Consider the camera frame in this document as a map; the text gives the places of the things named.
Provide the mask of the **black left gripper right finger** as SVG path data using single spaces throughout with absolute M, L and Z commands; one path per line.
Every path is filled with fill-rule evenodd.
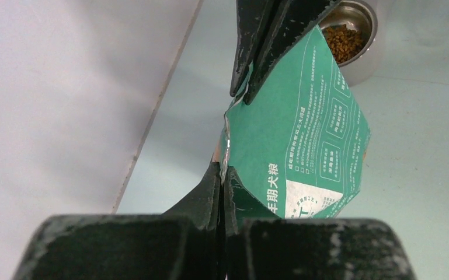
M 229 167 L 223 185 L 229 279 L 415 279 L 390 226 L 376 219 L 281 219 Z

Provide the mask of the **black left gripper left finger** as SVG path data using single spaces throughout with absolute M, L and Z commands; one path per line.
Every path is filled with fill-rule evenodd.
M 56 215 L 29 241 L 15 279 L 220 279 L 220 166 L 162 214 Z

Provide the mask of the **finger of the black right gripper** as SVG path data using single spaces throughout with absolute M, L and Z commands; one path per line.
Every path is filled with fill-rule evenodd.
M 249 105 L 271 71 L 308 32 L 324 19 L 340 1 L 275 1 L 267 29 L 244 86 L 243 101 Z
M 275 3 L 274 0 L 236 1 L 237 45 L 229 91 L 232 97 L 242 94 L 250 79 Z

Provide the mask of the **green pet food bag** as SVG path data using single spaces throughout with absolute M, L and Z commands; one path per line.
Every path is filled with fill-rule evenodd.
M 320 28 L 225 113 L 220 161 L 281 218 L 332 218 L 360 191 L 371 131 Z

